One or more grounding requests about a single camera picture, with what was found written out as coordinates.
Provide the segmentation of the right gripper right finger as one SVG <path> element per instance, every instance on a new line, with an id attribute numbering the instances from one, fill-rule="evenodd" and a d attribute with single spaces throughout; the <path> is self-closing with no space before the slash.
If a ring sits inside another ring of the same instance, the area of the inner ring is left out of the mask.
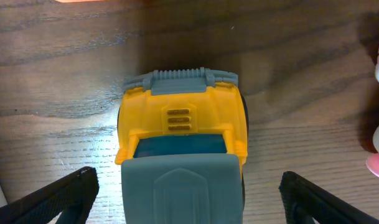
<path id="1" fill-rule="evenodd" d="M 287 224 L 379 224 L 378 219 L 292 171 L 283 173 L 279 191 Z"/>

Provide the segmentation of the colourful puzzle cube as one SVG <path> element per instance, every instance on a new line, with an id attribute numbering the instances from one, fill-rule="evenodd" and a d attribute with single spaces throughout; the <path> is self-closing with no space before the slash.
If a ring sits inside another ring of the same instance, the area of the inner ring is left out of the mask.
<path id="1" fill-rule="evenodd" d="M 74 2 L 93 2 L 93 1 L 104 1 L 104 0 L 55 0 L 61 3 L 74 3 Z"/>

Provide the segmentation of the yellow grey toy truck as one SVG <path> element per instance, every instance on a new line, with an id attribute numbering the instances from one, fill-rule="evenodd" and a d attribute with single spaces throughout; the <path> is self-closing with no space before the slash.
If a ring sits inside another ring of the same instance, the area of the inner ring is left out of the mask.
<path id="1" fill-rule="evenodd" d="M 127 223 L 243 221 L 248 112 L 237 74 L 201 67 L 126 80 L 117 131 Z"/>

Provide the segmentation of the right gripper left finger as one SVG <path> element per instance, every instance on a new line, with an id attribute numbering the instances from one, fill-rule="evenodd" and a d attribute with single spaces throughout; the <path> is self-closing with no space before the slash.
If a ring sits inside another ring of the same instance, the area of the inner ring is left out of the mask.
<path id="1" fill-rule="evenodd" d="M 85 223 L 99 192 L 94 167 L 82 167 L 0 208 L 0 223 Z"/>

